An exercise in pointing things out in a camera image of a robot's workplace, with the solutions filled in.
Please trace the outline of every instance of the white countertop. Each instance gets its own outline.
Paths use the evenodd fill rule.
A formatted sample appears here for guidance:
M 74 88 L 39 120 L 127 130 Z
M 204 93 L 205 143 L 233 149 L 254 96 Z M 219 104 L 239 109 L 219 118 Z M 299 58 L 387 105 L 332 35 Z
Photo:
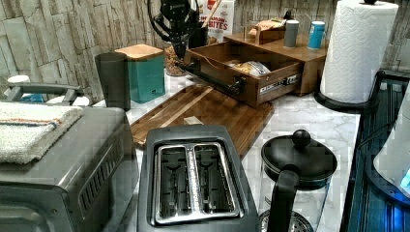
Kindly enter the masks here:
M 205 82 L 191 76 L 170 77 L 166 75 L 166 94 L 143 104 L 132 102 L 132 109 L 127 112 L 130 123 L 135 122 L 154 107 L 193 83 Z M 330 183 L 317 231 L 339 231 L 355 142 L 358 134 L 360 115 L 344 114 L 325 108 L 316 102 L 313 95 L 307 95 L 301 98 L 285 95 L 274 100 L 273 103 L 275 105 L 274 115 L 242 160 L 256 207 L 259 205 L 261 186 L 260 151 L 263 144 L 271 138 L 292 134 L 293 131 L 297 129 L 304 129 L 309 131 L 313 139 L 327 146 L 337 156 L 338 167 Z M 99 102 L 97 105 L 104 106 L 104 103 Z M 142 153 L 143 151 L 137 150 L 139 167 L 142 162 Z M 137 189 L 135 190 L 132 203 L 126 211 L 118 231 L 136 231 Z M 316 202 L 315 200 L 317 200 L 317 197 L 314 192 L 298 191 L 294 209 L 309 208 L 307 205 Z

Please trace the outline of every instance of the toaster oven handle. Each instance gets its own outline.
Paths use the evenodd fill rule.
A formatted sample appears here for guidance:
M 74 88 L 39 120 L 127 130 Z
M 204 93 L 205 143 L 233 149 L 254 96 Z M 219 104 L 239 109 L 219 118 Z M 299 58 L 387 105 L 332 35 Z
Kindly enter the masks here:
M 76 97 L 84 96 L 80 86 L 51 84 L 51 83 L 13 83 L 7 101 L 18 101 L 23 94 L 55 94 L 65 95 L 63 104 L 73 104 Z

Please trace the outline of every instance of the gray canister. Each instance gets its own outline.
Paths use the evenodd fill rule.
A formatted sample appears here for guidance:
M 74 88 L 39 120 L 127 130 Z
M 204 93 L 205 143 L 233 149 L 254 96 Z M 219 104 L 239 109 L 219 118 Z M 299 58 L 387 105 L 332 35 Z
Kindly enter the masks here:
M 127 55 L 108 52 L 95 57 L 102 93 L 107 107 L 131 109 Z
M 298 36 L 299 21 L 298 20 L 287 20 L 286 21 L 286 31 L 284 33 L 284 46 L 295 47 L 296 37 Z

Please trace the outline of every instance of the open drawer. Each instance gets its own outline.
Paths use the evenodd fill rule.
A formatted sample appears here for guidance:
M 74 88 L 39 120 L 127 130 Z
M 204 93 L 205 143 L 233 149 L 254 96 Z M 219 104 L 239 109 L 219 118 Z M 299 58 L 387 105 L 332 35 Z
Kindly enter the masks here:
M 185 61 L 189 72 L 252 107 L 300 88 L 304 68 L 293 58 L 232 41 L 189 49 Z M 230 66 L 248 61 L 260 62 L 269 72 L 254 75 Z

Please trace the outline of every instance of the drawer handle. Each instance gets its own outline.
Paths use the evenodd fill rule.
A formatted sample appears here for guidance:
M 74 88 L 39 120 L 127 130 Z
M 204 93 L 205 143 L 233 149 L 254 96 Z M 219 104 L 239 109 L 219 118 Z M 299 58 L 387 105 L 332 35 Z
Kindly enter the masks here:
M 182 62 L 178 62 L 177 66 L 189 73 L 197 75 L 199 78 L 219 86 L 225 92 L 232 95 L 240 95 L 245 91 L 247 81 L 245 78 L 240 76 L 234 76 L 235 80 L 232 84 L 226 84 L 223 81 L 218 80 L 217 78 L 212 77 L 201 71 L 201 64 L 198 60 L 193 60 L 189 65 L 185 65 Z

